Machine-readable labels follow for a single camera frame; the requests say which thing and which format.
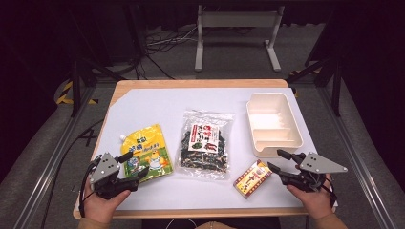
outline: human hand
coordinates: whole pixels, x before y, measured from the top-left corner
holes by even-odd
[[[116,208],[131,194],[131,191],[125,190],[114,198],[105,199],[92,192],[90,180],[87,179],[84,189],[84,197],[87,197],[84,200],[85,217],[102,223],[110,223]]]
[[[326,180],[325,187],[330,188],[330,183]],[[333,213],[330,207],[330,194],[321,189],[319,192],[306,193],[293,185],[287,185],[287,189],[301,200],[309,215],[314,219],[320,219]]]

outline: gray carpet floor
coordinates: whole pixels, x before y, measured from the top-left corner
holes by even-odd
[[[203,69],[200,73],[194,71],[196,42],[193,40],[179,44],[168,52],[151,54],[151,57],[162,69],[176,78],[287,78],[289,72],[304,68],[303,63],[322,29],[322,25],[308,25],[282,27],[279,30],[275,51],[282,67],[280,73],[275,73],[271,68],[263,43],[269,34],[264,29],[254,29],[244,35],[228,30],[206,32]],[[160,69],[149,59],[142,58],[141,66],[139,65],[139,70],[147,79],[165,78]],[[137,78],[135,72],[124,76],[129,79]],[[405,228],[405,219],[402,217],[405,210],[404,193],[374,148],[350,93],[343,85],[340,101],[341,117],[337,118],[330,114],[329,104],[325,103],[322,96],[324,93],[330,94],[330,85],[325,89],[315,88],[311,80],[311,75],[308,75],[290,86],[297,89],[297,102],[318,153],[349,168],[348,173],[334,176],[334,186],[339,202],[337,215],[347,223],[349,228]],[[114,87],[113,80],[99,78],[99,83],[91,94],[91,98],[98,99],[98,104],[84,106],[83,113],[70,134],[67,145],[72,144],[72,147],[67,152],[60,172],[55,178],[56,184],[52,192],[45,228],[76,228],[77,226],[77,220],[74,219],[72,212],[78,186],[93,153],[96,140],[93,139],[88,144],[87,139],[75,141],[75,138],[89,126],[104,118]],[[58,106],[57,111],[32,138],[1,183],[0,228],[12,228],[18,221],[59,139],[72,121],[70,117],[72,108],[71,104]],[[350,138],[354,150],[364,162],[367,171],[370,172],[370,178],[377,187],[380,199],[371,199],[367,195],[367,187],[361,182],[361,176],[355,172],[355,165],[348,156],[347,144],[334,124],[336,120],[344,124],[346,135]],[[93,135],[98,135],[100,127],[101,124],[95,125]],[[28,228],[41,227],[48,197],[51,194],[50,190],[51,185],[43,197],[39,198],[38,206],[32,209],[32,217],[27,222]],[[382,202],[382,207],[378,206],[375,209],[374,201]],[[392,222],[385,224],[381,222],[378,212],[387,212]],[[303,216],[280,218],[283,229],[305,228],[305,220]],[[140,220],[115,219],[112,228],[140,228],[140,224]]]

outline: clear plastic bag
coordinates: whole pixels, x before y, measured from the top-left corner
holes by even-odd
[[[192,177],[229,177],[228,141],[234,114],[186,111],[176,168]]]

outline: robotic hand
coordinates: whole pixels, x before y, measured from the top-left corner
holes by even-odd
[[[333,206],[334,202],[337,200],[337,196],[333,191],[331,181],[326,178],[326,174],[348,172],[346,167],[315,153],[309,153],[308,155],[301,153],[295,155],[284,150],[277,150],[277,155],[287,160],[293,159],[295,163],[297,163],[297,169],[300,170],[300,174],[298,175],[290,174],[281,171],[279,167],[268,162],[268,168],[270,168],[273,173],[279,175],[284,185],[291,184],[305,192],[318,192],[323,188],[330,193],[330,206]],[[330,183],[331,189],[324,186],[326,180]]]
[[[135,192],[138,189],[139,182],[146,177],[149,167],[139,171],[134,177],[117,178],[120,168],[119,163],[129,160],[132,156],[132,152],[117,157],[112,157],[110,153],[105,153],[103,156],[97,156],[90,163],[80,189],[79,210],[82,217],[84,217],[84,186],[89,175],[93,192],[105,199],[113,198],[124,190]]]

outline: small snack box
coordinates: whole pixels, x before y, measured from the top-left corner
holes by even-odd
[[[248,198],[271,174],[267,165],[258,159],[233,182],[233,186],[244,198]]]

